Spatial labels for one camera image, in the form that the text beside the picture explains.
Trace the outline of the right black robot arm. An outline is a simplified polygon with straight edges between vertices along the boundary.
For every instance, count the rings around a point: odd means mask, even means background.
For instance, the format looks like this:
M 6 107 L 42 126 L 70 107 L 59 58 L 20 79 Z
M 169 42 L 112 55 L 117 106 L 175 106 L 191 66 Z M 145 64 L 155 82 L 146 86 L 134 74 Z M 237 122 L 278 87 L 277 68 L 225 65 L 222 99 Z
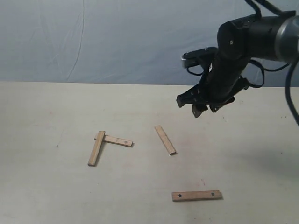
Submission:
M 228 21 L 218 30 L 217 44 L 181 56 L 185 69 L 198 65 L 203 69 L 199 83 L 176 99 L 179 107 L 191 104 L 196 118 L 234 102 L 243 89 L 261 87 L 242 77 L 249 63 L 265 71 L 255 58 L 292 63 L 299 55 L 299 17 L 285 11 L 280 16 L 253 14 Z

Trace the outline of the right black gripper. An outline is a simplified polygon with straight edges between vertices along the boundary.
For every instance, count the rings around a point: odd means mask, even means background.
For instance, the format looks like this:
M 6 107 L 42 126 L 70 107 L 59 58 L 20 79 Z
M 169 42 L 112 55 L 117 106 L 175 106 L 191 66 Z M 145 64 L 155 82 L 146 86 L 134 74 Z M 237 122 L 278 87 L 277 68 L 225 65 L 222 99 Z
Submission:
M 198 118 L 208 109 L 216 113 L 234 102 L 235 95 L 249 87 L 249 81 L 241 77 L 248 63 L 248 57 L 232 61 L 216 55 L 211 63 L 212 69 L 203 75 L 200 82 L 177 96 L 178 106 L 192 104 L 192 113 Z

